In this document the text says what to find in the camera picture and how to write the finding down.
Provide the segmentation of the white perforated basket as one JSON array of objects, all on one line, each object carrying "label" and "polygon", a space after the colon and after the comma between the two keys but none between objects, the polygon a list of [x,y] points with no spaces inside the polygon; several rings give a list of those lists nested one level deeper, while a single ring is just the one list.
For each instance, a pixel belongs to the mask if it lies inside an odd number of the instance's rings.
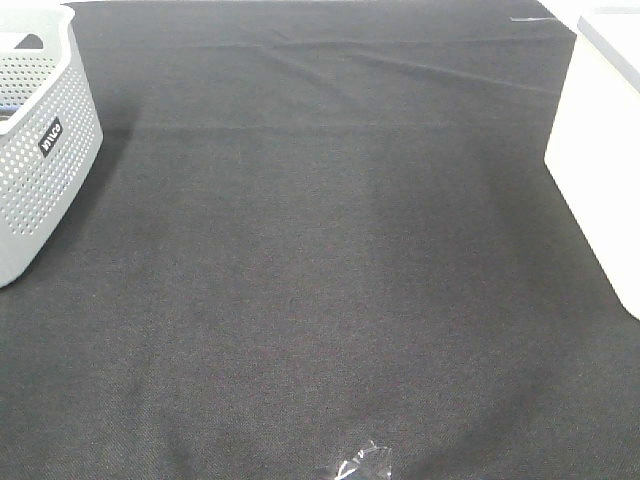
[{"label": "white perforated basket", "polygon": [[637,2],[598,6],[578,19],[544,162],[620,303],[637,317]]}]

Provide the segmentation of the grey perforated laundry basket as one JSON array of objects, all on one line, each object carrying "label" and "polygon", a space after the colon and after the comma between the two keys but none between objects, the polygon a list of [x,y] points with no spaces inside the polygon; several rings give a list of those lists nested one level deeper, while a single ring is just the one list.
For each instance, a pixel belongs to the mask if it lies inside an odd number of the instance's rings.
[{"label": "grey perforated laundry basket", "polygon": [[21,276],[84,183],[103,132],[72,8],[4,1],[1,38],[1,284]]}]

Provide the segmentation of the clear tape piece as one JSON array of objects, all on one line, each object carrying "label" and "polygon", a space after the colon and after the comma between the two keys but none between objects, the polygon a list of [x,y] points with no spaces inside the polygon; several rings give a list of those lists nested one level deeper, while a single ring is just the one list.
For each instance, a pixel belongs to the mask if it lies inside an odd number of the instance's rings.
[{"label": "clear tape piece", "polygon": [[370,441],[352,458],[317,471],[316,479],[325,480],[390,480],[392,449]]}]

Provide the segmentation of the black table cloth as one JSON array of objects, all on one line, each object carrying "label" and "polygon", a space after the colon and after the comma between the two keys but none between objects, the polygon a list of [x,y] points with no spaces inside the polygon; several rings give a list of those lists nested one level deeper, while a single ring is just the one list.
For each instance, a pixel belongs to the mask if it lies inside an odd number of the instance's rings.
[{"label": "black table cloth", "polygon": [[535,1],[97,2],[104,132],[1,293],[5,479],[635,479],[639,324]]}]

